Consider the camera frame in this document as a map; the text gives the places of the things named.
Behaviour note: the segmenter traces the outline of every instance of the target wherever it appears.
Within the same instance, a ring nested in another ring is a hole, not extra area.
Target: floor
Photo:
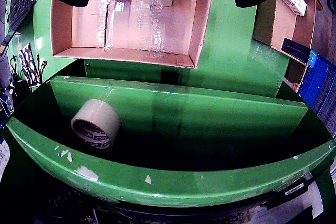
[[[316,11],[311,48],[336,65],[336,13],[332,14],[327,0],[321,0],[323,10]]]

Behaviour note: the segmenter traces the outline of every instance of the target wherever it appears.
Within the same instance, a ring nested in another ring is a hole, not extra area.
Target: open cardboard box
[[[258,6],[253,39],[299,61],[281,50],[284,38],[311,48],[318,0],[304,0],[307,3],[304,17],[298,16],[282,0],[267,0]]]
[[[51,4],[54,57],[102,59],[197,68],[211,0],[89,0],[78,8]]]

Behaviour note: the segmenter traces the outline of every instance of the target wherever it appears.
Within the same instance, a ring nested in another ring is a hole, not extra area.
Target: packing tape
[[[107,103],[92,99],[71,120],[73,132],[86,144],[105,149],[112,147],[121,126],[119,114]]]

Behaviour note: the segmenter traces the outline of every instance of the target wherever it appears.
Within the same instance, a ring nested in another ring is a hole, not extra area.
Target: dark box
[[[307,63],[310,56],[310,48],[296,43],[290,39],[284,39],[282,44],[282,51],[294,56],[300,61]]]

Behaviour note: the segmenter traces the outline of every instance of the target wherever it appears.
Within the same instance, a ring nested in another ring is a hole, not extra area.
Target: box label
[[[6,141],[0,136],[0,181],[9,161],[9,147]]]
[[[285,192],[285,195],[290,195],[292,193],[294,193],[295,191],[299,190],[300,188],[303,187],[303,183],[301,183],[300,185],[294,187],[293,189],[290,189],[289,191]]]

